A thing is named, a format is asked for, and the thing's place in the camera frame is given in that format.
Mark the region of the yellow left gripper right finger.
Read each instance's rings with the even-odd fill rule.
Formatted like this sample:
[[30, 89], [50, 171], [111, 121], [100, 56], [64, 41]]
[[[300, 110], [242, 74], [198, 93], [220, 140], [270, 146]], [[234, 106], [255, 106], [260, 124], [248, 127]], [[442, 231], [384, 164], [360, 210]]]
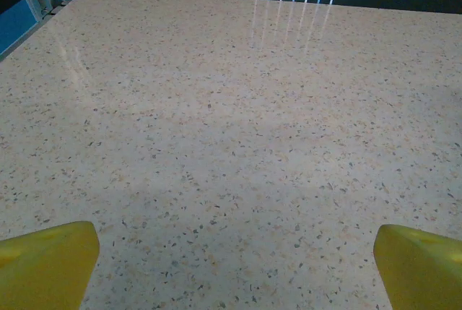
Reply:
[[462, 310], [462, 241], [382, 225], [373, 253], [393, 310]]

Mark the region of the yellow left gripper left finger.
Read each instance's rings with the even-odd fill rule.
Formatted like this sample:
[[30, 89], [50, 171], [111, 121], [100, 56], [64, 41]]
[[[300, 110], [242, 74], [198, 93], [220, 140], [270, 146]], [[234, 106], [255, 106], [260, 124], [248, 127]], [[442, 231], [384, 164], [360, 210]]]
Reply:
[[89, 221], [0, 241], [0, 310], [79, 310], [99, 252]]

